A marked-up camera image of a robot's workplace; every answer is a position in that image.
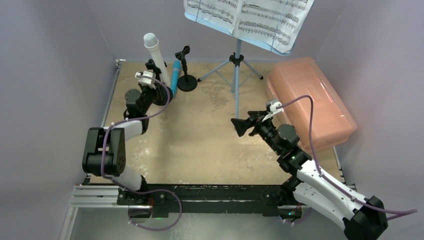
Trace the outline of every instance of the orange plastic bin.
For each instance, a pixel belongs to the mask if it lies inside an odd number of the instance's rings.
[[[358,128],[340,97],[311,57],[279,62],[267,76],[266,91],[287,103],[302,95],[313,99],[312,141],[317,151],[344,143]],[[309,120],[311,103],[303,98],[284,108],[279,118],[293,125],[300,147],[311,151]]]

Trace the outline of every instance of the blue cylinder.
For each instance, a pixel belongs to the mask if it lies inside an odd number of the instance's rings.
[[[177,82],[180,77],[181,63],[176,60],[172,65],[172,80],[171,80],[171,90],[172,96],[175,98],[175,94],[177,93]]]

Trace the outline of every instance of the sheet music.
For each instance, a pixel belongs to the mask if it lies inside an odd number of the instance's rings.
[[[226,28],[236,38],[290,51],[314,0],[184,0],[185,11]]]

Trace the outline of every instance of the music stand pole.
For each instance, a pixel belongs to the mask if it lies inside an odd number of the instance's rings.
[[[254,69],[244,58],[243,55],[240,54],[242,50],[242,40],[237,38],[237,45],[235,47],[235,52],[233,53],[233,55],[229,56],[229,59],[226,60],[225,62],[221,63],[219,66],[217,66],[216,68],[214,68],[212,71],[206,73],[204,76],[200,77],[199,79],[197,79],[198,82],[201,82],[202,80],[204,80],[206,77],[208,77],[209,75],[213,74],[213,73],[217,73],[219,74],[222,79],[231,87],[231,92],[234,93],[235,92],[235,117],[238,118],[239,117],[239,88],[241,86],[241,83],[239,84],[239,68],[240,68],[240,63],[244,63],[253,73],[255,73],[259,79],[264,79],[264,77],[258,72],[256,71],[256,69]],[[232,73],[232,82],[231,84],[229,84],[227,82],[227,80],[218,72],[218,70],[222,67],[224,67],[225,65],[229,64],[229,63],[233,63],[234,64],[234,71]]]

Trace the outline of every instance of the wooden surface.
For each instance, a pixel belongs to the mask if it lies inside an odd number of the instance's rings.
[[[199,78],[219,63],[189,63],[188,73]],[[270,63],[251,64],[261,74],[271,70]],[[172,75],[172,63],[168,63]],[[231,82],[234,65],[220,72]],[[146,68],[142,62],[124,62],[113,93],[106,125],[123,119],[125,93],[139,89],[136,72]],[[240,83],[250,74],[240,67]],[[265,110],[268,101],[266,81],[252,74],[240,87],[239,118],[247,111]],[[161,107],[152,105],[148,115]],[[135,168],[151,184],[282,184],[290,175],[277,163],[271,148],[256,135],[238,137],[231,118],[235,117],[231,88],[213,73],[191,92],[177,91],[168,108],[150,120],[145,134],[126,142],[126,164]],[[321,166],[340,179],[333,149],[318,153]],[[104,182],[92,177],[92,183]]]

